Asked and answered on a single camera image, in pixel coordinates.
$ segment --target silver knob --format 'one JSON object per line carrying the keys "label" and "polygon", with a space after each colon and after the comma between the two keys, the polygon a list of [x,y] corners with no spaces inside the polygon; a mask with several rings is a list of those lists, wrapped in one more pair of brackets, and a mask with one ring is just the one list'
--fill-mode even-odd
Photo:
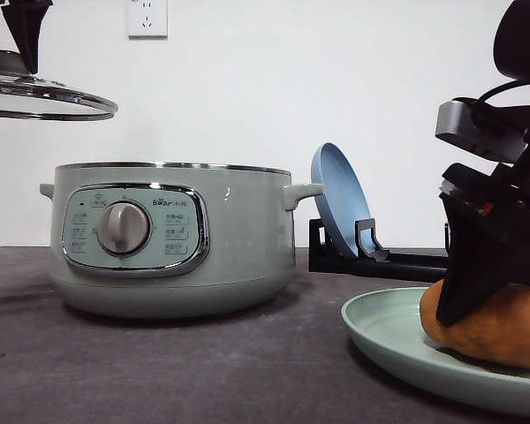
{"label": "silver knob", "polygon": [[141,208],[121,201],[102,212],[96,233],[98,241],[107,250],[114,254],[128,254],[147,240],[149,220]]}

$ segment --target light green plate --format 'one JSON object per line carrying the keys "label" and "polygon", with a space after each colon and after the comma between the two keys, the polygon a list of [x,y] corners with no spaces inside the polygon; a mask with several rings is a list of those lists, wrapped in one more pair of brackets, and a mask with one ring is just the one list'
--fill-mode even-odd
{"label": "light green plate", "polygon": [[433,342],[420,324],[425,287],[349,299],[342,317],[353,342],[396,377],[445,398],[530,417],[530,370],[474,360]]}

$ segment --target black cable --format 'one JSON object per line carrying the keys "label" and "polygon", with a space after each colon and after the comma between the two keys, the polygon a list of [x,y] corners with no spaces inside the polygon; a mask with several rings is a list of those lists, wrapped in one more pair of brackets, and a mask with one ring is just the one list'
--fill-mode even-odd
{"label": "black cable", "polygon": [[492,90],[489,90],[487,93],[482,95],[479,99],[477,99],[477,102],[485,102],[487,99],[494,95],[498,95],[499,93],[502,93],[503,91],[510,90],[511,88],[516,87],[523,87],[523,86],[529,86],[530,85],[530,78],[523,78],[523,79],[516,79],[511,82],[507,82],[506,84],[502,84],[502,86],[498,86],[493,88]]}

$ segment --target orange sweet potato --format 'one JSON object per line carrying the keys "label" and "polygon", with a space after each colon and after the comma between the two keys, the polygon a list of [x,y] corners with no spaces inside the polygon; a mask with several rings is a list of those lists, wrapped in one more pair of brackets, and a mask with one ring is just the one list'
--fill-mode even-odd
{"label": "orange sweet potato", "polygon": [[463,319],[444,327],[435,318],[442,284],[440,280],[430,286],[420,300],[422,328],[431,339],[467,356],[530,368],[530,287],[507,284]]}

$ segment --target black pan rack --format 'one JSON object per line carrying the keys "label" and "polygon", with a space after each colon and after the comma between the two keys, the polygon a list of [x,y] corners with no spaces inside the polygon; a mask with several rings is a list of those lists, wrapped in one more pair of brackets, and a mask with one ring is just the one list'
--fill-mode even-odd
{"label": "black pan rack", "polygon": [[[434,283],[445,277],[448,256],[436,254],[407,254],[385,249],[375,236],[375,220],[373,218],[358,220],[355,223],[355,243],[359,257],[344,257],[334,246],[332,238],[324,229],[321,219],[311,219],[308,225],[309,248],[308,270],[334,274],[350,274],[397,280],[423,281]],[[369,252],[361,244],[360,233],[371,230],[371,239],[376,249]],[[446,249],[448,247],[448,230],[446,233]]]}

